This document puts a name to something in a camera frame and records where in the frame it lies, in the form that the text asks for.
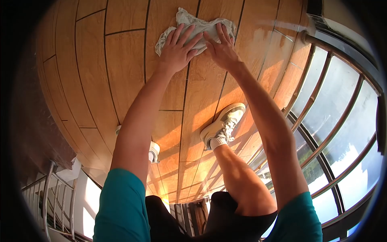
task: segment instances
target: sunlight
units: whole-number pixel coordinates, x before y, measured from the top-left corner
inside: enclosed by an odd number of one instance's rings
[[[100,195],[101,195],[101,190],[88,177],[86,182],[85,201],[90,206],[90,208],[94,211],[95,214],[97,214],[99,211]]]
[[[83,208],[83,234],[89,238],[93,238],[95,221],[88,211]]]

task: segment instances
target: cleaning cloth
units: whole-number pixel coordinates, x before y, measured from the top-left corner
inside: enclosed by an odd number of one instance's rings
[[[177,26],[179,24],[182,24],[182,23],[184,24],[184,28],[180,34],[180,37],[188,29],[188,27],[190,25],[192,25],[192,24],[196,25],[196,28],[194,29],[194,31],[192,32],[190,37],[185,42],[186,44],[190,40],[192,40],[198,33],[204,32],[204,31],[208,32],[210,38],[212,38],[216,42],[220,43],[219,36],[216,32],[216,27],[215,27],[215,25],[217,23],[224,24],[227,28],[227,33],[229,34],[230,38],[233,37],[235,39],[235,35],[234,35],[235,24],[233,21],[228,20],[228,19],[217,18],[215,20],[212,20],[211,22],[207,22],[207,21],[204,21],[204,20],[201,20],[201,19],[194,17],[193,15],[189,14],[183,8],[179,8],[179,11],[176,13],[176,22],[177,22]],[[156,53],[159,56],[161,55],[161,51],[163,49],[163,46],[165,44],[165,41],[167,40],[169,33],[171,33],[174,29],[176,29],[176,27],[173,27],[173,26],[169,27],[166,29],[166,31],[164,31],[164,33],[161,34],[159,41],[157,42],[156,47],[155,47]],[[207,47],[205,45],[205,39],[202,38],[199,40],[199,42],[197,44],[195,44],[195,46],[192,48],[192,50],[197,49],[198,52],[196,53],[196,55],[198,55],[198,54],[202,53],[206,48]]]

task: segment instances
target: teal shirt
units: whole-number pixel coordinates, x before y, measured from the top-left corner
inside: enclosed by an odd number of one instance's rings
[[[129,171],[111,170],[99,198],[93,241],[150,241],[149,229],[144,185]],[[279,212],[265,239],[271,241],[322,241],[321,223],[309,192],[298,195]]]
[[[133,173],[111,170],[99,197],[93,241],[150,241],[145,188]]]

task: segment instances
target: sneaker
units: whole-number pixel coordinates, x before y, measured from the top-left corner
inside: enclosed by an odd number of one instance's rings
[[[151,146],[149,147],[149,153],[152,153],[153,160],[151,160],[151,164],[160,163],[157,159],[160,153],[160,146],[155,142],[151,141]]]
[[[211,138],[221,137],[227,143],[234,141],[231,133],[245,112],[246,107],[243,103],[234,103],[225,107],[219,117],[200,133],[200,138],[203,140],[207,150],[211,150]]]
[[[116,128],[116,135],[120,132],[121,125],[117,126]],[[157,159],[160,153],[160,146],[156,144],[155,142],[151,141],[151,146],[149,147],[149,153],[153,155],[153,159],[151,160],[151,164],[153,163],[160,163]]]

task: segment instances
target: shoe sole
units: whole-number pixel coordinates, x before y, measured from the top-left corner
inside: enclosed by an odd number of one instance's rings
[[[201,132],[200,132],[200,138],[202,139],[203,143],[204,143],[204,138],[206,136],[206,134],[208,133],[208,130],[210,129],[211,125],[213,123],[216,123],[216,122],[219,122],[220,119],[226,114],[228,113],[231,109],[233,108],[236,108],[236,107],[243,107],[245,109],[245,112],[246,112],[246,106],[243,104],[243,103],[233,103],[233,104],[230,104],[228,105],[227,107],[225,107],[219,114],[218,118],[212,122],[210,125],[208,125],[207,127],[205,127]]]

